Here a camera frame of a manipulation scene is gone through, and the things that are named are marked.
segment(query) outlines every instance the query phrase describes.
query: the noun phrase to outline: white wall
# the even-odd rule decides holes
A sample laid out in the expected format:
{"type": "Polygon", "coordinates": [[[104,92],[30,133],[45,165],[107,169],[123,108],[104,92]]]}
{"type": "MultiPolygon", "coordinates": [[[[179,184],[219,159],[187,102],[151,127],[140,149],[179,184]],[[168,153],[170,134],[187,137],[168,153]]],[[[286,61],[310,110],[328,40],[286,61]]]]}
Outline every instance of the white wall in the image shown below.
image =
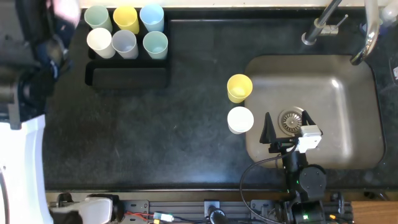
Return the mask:
{"type": "MultiPolygon", "coordinates": [[[[117,7],[130,5],[142,7],[156,2],[163,7],[324,7],[331,0],[80,0],[82,7],[96,4],[117,7]]],[[[391,0],[375,0],[385,6],[391,0]]],[[[363,0],[343,0],[343,7],[364,6],[363,0]]]]}

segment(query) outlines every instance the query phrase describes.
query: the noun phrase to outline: yellow cup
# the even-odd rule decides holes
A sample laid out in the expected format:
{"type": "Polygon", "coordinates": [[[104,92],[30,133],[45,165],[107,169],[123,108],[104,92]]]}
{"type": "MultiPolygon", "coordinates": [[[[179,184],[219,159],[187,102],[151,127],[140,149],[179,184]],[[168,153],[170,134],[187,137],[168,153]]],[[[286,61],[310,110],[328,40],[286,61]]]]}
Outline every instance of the yellow cup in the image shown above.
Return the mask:
{"type": "Polygon", "coordinates": [[[132,6],[121,6],[113,12],[113,20],[122,30],[139,33],[137,11],[132,6]]]}
{"type": "Polygon", "coordinates": [[[233,103],[240,103],[252,92],[253,83],[249,77],[237,74],[229,78],[226,88],[228,90],[229,100],[233,103]]]}

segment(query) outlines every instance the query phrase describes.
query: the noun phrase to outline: stainless steel sink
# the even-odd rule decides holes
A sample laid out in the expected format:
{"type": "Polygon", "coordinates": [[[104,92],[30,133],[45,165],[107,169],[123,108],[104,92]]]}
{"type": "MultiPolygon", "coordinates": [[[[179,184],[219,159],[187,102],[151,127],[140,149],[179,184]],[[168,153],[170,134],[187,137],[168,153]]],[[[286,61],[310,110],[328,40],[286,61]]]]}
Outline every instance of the stainless steel sink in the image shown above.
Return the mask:
{"type": "Polygon", "coordinates": [[[277,136],[286,137],[299,130],[300,112],[307,110],[323,131],[318,148],[307,151],[309,163],[326,169],[377,165],[384,144],[373,73],[366,63],[351,65],[349,58],[273,55],[249,63],[245,74],[252,79],[253,91],[245,107],[254,115],[254,126],[246,133],[246,149],[254,161],[276,156],[259,143],[266,112],[277,136]]]}

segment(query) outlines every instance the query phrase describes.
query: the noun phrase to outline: black countertop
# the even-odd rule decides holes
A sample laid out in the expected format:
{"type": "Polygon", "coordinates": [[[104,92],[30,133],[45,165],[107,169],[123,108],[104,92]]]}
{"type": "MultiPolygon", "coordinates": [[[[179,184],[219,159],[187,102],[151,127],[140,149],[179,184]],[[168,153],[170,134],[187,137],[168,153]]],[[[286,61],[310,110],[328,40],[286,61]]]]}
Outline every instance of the black countertop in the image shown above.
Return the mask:
{"type": "MultiPolygon", "coordinates": [[[[303,45],[318,9],[168,9],[171,84],[164,90],[97,91],[87,86],[90,61],[81,24],[70,47],[74,66],[48,100],[43,161],[47,190],[237,189],[252,160],[244,134],[226,116],[235,106],[226,83],[254,57],[274,54],[355,54],[364,44],[364,9],[334,37],[303,45]]],[[[374,70],[386,153],[369,170],[327,170],[329,189],[398,187],[398,30],[379,38],[367,59],[374,70]]],[[[283,190],[282,170],[255,168],[246,188],[283,190]]]]}

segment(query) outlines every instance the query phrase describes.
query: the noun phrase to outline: faucet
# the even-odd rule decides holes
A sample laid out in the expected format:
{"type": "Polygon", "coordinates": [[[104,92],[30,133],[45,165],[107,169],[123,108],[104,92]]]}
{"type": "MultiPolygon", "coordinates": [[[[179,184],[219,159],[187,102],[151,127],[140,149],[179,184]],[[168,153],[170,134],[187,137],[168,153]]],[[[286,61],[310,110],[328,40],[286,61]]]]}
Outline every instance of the faucet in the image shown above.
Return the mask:
{"type": "MultiPolygon", "coordinates": [[[[317,41],[319,35],[336,35],[338,32],[338,26],[347,18],[340,21],[336,26],[326,25],[326,21],[329,19],[331,14],[337,9],[341,0],[332,0],[332,2],[326,7],[322,15],[315,19],[310,30],[303,34],[302,41],[304,44],[313,45],[317,41]]],[[[359,65],[368,55],[372,52],[377,37],[379,35],[379,9],[377,0],[364,0],[366,10],[366,40],[364,47],[349,60],[352,65],[359,65]]]]}

